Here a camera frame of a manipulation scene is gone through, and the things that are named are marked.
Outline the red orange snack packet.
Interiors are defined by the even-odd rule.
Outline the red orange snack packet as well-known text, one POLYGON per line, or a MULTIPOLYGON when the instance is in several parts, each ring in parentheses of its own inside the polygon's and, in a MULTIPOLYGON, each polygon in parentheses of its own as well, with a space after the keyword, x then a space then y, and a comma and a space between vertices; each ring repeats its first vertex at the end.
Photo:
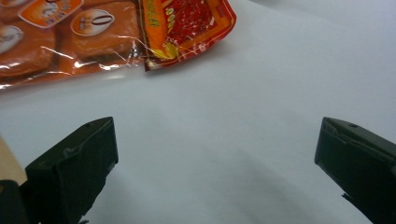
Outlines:
POLYGON ((228 0, 138 0, 138 5, 148 71, 205 52, 236 23, 228 0))

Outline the beige wooden piece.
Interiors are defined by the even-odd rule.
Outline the beige wooden piece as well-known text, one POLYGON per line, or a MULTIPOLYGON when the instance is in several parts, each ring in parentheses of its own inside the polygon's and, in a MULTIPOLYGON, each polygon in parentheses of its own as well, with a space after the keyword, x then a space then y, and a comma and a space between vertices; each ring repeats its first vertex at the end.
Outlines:
POLYGON ((27 175, 8 147, 6 141, 0 136, 0 180, 12 180, 19 186, 27 181, 27 175))

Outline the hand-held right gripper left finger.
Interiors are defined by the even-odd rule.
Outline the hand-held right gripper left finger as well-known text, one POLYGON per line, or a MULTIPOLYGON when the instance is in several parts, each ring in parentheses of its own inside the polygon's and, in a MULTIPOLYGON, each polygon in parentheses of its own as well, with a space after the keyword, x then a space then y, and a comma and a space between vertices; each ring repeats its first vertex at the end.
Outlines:
POLYGON ((21 186, 33 224, 78 224, 118 163, 114 120, 90 121, 32 161, 21 186))

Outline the orange clear bread packet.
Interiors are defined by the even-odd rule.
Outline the orange clear bread packet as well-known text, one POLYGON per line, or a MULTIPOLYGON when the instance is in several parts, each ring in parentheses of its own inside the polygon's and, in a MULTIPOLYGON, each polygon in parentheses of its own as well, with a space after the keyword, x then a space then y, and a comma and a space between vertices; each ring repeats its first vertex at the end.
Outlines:
POLYGON ((134 66, 140 0, 0 0, 0 91, 134 66))

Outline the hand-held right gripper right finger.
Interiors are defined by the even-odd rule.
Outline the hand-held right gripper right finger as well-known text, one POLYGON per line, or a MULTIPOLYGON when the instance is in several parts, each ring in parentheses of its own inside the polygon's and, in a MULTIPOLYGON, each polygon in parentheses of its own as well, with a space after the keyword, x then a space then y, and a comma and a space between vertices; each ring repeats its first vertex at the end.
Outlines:
POLYGON ((354 123, 324 118, 315 164, 373 224, 396 224, 396 144, 354 123))

